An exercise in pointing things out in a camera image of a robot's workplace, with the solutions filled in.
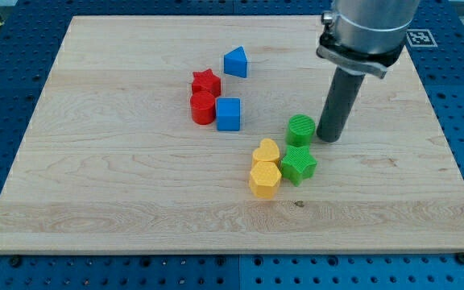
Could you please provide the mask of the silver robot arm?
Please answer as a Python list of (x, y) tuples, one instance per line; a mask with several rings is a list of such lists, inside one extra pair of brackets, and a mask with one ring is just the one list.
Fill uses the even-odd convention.
[(333, 0), (317, 55), (354, 75), (383, 79), (400, 57), (419, 0)]

